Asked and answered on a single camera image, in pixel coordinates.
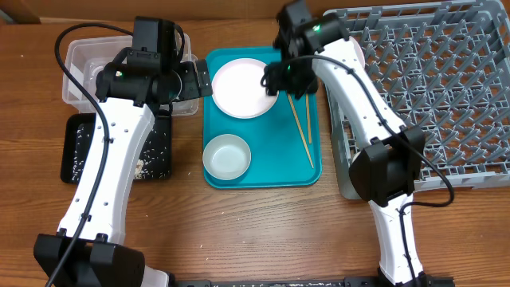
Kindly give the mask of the grey-white empty bowl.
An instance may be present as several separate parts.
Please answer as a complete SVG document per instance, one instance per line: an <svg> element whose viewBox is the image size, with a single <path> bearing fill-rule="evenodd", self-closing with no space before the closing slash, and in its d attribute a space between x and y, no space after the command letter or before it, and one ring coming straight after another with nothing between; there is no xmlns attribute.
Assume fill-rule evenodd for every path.
<svg viewBox="0 0 510 287"><path fill-rule="evenodd" d="M206 144L202 153L205 170L214 178L226 181L245 174L251 158L249 145L233 134L214 137Z"/></svg>

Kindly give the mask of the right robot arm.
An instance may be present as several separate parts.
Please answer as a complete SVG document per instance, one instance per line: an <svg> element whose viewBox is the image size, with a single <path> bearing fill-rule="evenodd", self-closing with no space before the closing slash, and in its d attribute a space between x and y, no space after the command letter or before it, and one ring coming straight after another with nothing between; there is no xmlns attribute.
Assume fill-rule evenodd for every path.
<svg viewBox="0 0 510 287"><path fill-rule="evenodd" d="M303 96L321 80L351 125L359 152L348 168L355 192L375 217L387 286L426 286L418 259L411 205L425 145L420 127L408 128L380 96L365 71L359 43L334 14L315 18L306 3L293 1L277 14L273 42L281 60L268 65L261 86L273 96Z"/></svg>

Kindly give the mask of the white round plate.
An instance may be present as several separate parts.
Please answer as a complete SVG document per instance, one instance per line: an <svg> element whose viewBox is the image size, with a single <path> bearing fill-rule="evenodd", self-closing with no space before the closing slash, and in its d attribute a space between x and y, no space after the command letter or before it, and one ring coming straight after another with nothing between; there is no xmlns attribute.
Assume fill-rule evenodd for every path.
<svg viewBox="0 0 510 287"><path fill-rule="evenodd" d="M266 63L253 58L239 58L224 64L212 81L213 100L228 116L252 119L263 115L277 102L261 85Z"/></svg>

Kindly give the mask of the teal serving tray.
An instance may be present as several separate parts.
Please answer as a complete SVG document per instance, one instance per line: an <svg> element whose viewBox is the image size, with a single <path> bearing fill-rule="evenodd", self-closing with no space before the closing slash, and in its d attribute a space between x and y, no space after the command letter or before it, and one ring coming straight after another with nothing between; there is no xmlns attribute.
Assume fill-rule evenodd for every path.
<svg viewBox="0 0 510 287"><path fill-rule="evenodd" d="M251 150L251 164L245 174L234 180L214 178L204 172L206 181L218 189L301 187L315 183L322 173L320 130L316 97L309 96L312 144L308 144L305 96L294 100L304 138L312 156L312 169L304 150L287 95L282 92L265 114L254 119L226 115L211 96L203 104L203 143L214 137L233 134L241 137Z"/></svg>

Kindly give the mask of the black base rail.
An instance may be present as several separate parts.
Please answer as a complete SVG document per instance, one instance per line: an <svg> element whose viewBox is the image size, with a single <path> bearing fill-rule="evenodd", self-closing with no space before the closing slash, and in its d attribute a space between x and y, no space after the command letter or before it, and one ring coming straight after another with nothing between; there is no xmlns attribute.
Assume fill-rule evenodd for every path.
<svg viewBox="0 0 510 287"><path fill-rule="evenodd" d="M175 287L385 287L385 286L422 286L422 287L454 287L452 277L432 277L422 275L413 282L392 285L387 279L380 277L345 277L339 280L309 280L309 281L231 281L212 282L202 281L175 281Z"/></svg>

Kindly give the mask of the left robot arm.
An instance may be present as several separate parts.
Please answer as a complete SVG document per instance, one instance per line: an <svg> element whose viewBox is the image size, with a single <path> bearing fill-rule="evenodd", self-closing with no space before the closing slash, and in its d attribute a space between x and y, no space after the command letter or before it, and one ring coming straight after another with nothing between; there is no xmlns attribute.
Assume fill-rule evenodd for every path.
<svg viewBox="0 0 510 287"><path fill-rule="evenodd" d="M210 96L204 60L184 61L182 28L137 17L131 46L96 77L92 142L73 200L54 235L40 234L33 254L51 286L172 286L124 245L128 198L143 145L164 105Z"/></svg>

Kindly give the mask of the clear plastic bin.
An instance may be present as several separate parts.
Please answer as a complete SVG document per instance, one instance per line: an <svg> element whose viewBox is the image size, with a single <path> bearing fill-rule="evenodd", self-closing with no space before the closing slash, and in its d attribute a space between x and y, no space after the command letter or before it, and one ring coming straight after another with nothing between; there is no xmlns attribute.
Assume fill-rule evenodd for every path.
<svg viewBox="0 0 510 287"><path fill-rule="evenodd" d="M111 62L121 49L131 47L132 36L97 37L72 41L65 57L65 67L76 80L96 98L96 76ZM62 99L79 113L96 110L83 93L66 75L63 76Z"/></svg>

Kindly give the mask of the grey dishwasher rack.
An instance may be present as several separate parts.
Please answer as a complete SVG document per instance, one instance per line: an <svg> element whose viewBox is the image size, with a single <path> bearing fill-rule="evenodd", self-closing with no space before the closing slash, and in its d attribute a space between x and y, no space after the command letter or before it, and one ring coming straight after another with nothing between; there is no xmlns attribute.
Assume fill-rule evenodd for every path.
<svg viewBox="0 0 510 287"><path fill-rule="evenodd" d="M382 98L426 135L418 191L509 184L509 17L499 1L334 10Z"/></svg>

